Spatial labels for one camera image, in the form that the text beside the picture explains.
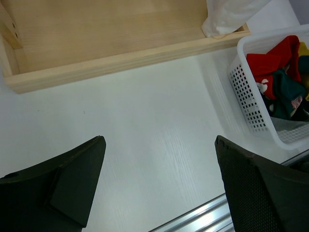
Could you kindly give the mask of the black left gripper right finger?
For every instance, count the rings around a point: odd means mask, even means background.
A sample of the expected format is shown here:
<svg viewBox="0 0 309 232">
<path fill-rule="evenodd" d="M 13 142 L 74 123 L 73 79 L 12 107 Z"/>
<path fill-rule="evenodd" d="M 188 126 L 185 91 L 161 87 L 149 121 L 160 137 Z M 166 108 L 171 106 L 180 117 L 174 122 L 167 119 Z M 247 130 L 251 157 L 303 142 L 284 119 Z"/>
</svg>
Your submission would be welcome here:
<svg viewBox="0 0 309 232">
<path fill-rule="evenodd" d="M 215 150 L 237 232 L 309 230 L 309 157 L 283 165 L 223 136 Z"/>
</svg>

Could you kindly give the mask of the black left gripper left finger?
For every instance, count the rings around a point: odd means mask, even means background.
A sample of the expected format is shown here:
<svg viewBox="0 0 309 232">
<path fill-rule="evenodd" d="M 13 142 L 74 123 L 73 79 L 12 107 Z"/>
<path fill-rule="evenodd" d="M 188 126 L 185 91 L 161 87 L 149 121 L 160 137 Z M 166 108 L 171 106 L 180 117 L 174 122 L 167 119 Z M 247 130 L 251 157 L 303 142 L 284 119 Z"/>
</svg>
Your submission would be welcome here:
<svg viewBox="0 0 309 232">
<path fill-rule="evenodd" d="M 87 226 L 106 141 L 76 148 L 0 179 L 2 232 L 80 232 Z"/>
</svg>

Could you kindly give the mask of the red sock with pompom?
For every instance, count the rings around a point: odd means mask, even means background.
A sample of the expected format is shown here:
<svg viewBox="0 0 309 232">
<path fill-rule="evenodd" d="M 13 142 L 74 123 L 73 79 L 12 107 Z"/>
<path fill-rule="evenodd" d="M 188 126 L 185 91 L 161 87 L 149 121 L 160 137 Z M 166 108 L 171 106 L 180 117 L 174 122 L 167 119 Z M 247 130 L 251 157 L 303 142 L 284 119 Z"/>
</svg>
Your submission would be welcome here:
<svg viewBox="0 0 309 232">
<path fill-rule="evenodd" d="M 254 77 L 259 91 L 270 100 L 275 100 L 276 96 L 273 90 L 273 75 L 259 75 Z"/>
<path fill-rule="evenodd" d="M 299 47 L 299 38 L 295 35 L 289 35 L 266 54 L 248 54 L 246 59 L 255 81 L 261 83 L 264 77 L 270 81 L 273 72 L 287 68 L 287 75 L 300 83 L 301 77 L 298 71 Z"/>
</svg>

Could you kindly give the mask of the red green christmas sock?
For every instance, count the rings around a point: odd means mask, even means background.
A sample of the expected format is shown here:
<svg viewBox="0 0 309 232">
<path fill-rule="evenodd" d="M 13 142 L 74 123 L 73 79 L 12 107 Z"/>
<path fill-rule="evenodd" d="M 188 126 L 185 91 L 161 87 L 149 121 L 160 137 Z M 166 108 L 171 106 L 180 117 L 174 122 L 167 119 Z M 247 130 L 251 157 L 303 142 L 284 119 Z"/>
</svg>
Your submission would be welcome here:
<svg viewBox="0 0 309 232">
<path fill-rule="evenodd" d="M 291 121 L 309 121 L 309 102 L 301 97 L 296 99 L 296 102 L 288 102 L 280 99 L 271 100 L 265 95 L 261 96 L 271 117 Z"/>
</svg>

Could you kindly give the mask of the dark green sock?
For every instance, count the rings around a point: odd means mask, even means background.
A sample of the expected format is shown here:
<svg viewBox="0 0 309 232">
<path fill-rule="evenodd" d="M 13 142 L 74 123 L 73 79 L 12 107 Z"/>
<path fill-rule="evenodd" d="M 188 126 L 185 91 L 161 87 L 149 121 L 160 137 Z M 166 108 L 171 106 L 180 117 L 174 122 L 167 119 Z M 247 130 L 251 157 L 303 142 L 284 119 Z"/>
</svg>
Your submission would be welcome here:
<svg viewBox="0 0 309 232">
<path fill-rule="evenodd" d="M 287 73 L 279 69 L 273 73 L 274 92 L 277 99 L 288 102 L 296 102 L 298 98 L 304 98 L 306 90 L 298 82 L 294 81 Z"/>
</svg>

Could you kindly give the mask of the yellow sock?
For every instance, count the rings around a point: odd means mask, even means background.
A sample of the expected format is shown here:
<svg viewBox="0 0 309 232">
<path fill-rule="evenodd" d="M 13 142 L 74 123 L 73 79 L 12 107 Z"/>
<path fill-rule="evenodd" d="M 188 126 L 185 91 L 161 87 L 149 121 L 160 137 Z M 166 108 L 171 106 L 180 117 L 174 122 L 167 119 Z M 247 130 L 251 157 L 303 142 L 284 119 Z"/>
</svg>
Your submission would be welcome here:
<svg viewBox="0 0 309 232">
<path fill-rule="evenodd" d="M 298 49 L 299 61 L 298 71 L 301 77 L 301 83 L 306 89 L 305 99 L 309 100 L 309 49 L 304 42 L 300 42 Z"/>
</svg>

